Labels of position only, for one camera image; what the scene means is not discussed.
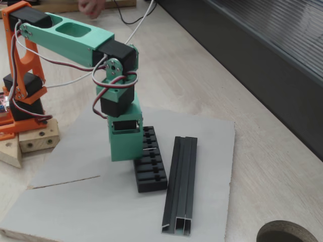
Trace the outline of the bare person hand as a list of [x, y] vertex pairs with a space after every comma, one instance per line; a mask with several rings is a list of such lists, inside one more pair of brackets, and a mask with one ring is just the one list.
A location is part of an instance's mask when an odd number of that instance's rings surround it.
[[105, 9], [105, 0], [78, 0], [79, 11], [91, 19], [96, 19]]

